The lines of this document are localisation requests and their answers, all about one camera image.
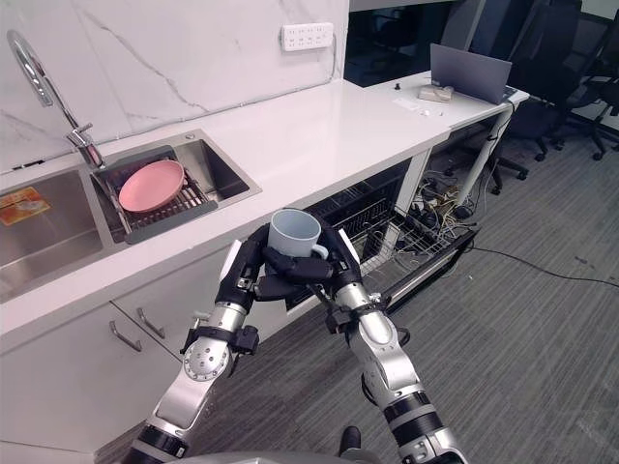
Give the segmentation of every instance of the orange package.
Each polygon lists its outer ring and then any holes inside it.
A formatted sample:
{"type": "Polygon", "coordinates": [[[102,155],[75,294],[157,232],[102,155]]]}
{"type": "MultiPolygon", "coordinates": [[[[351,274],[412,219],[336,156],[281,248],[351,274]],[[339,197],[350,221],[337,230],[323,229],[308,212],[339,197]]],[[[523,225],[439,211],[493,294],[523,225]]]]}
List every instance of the orange package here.
{"type": "Polygon", "coordinates": [[[0,196],[0,221],[4,225],[13,225],[49,208],[51,208],[49,204],[36,190],[32,187],[23,188],[0,196]]]}

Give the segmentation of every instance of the gray laptop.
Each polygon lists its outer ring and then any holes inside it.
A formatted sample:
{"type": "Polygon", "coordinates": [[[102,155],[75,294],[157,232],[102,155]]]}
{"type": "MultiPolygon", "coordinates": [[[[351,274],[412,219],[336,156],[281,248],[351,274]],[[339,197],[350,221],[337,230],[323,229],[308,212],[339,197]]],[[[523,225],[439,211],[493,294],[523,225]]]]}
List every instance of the gray laptop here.
{"type": "Polygon", "coordinates": [[[429,46],[429,61],[432,83],[461,94],[498,104],[516,91],[505,85],[512,69],[509,61],[436,43],[429,46]]]}

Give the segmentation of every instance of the ceramic mug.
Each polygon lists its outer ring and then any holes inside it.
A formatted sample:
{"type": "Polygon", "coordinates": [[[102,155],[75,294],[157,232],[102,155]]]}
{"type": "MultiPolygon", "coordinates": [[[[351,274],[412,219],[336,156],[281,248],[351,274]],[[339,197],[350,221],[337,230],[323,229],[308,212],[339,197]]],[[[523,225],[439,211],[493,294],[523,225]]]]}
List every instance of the ceramic mug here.
{"type": "Polygon", "coordinates": [[[329,251],[317,244],[321,231],[320,223],[305,211],[275,211],[271,216],[268,245],[287,256],[307,258],[315,251],[327,259],[329,251]]]}

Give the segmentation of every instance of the mug handle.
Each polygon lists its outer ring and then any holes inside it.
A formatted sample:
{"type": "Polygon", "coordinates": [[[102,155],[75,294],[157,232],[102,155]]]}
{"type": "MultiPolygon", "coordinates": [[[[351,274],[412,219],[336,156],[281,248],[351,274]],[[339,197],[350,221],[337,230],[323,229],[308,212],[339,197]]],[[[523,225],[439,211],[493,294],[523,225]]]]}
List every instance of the mug handle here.
{"type": "Polygon", "coordinates": [[[312,245],[311,250],[318,253],[320,257],[322,257],[322,259],[327,259],[327,256],[329,256],[329,250],[325,248],[323,245],[318,245],[318,244],[312,245]]]}

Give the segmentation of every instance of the paper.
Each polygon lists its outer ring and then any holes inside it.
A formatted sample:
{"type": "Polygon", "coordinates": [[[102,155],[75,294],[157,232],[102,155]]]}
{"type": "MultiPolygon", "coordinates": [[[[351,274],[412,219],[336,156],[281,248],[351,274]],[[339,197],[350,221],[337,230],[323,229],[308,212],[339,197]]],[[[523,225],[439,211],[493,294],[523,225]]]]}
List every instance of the paper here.
{"type": "Polygon", "coordinates": [[[405,97],[399,97],[398,99],[395,99],[394,103],[400,105],[402,108],[408,109],[409,111],[415,111],[416,109],[419,109],[421,107],[418,103],[405,97]]]}

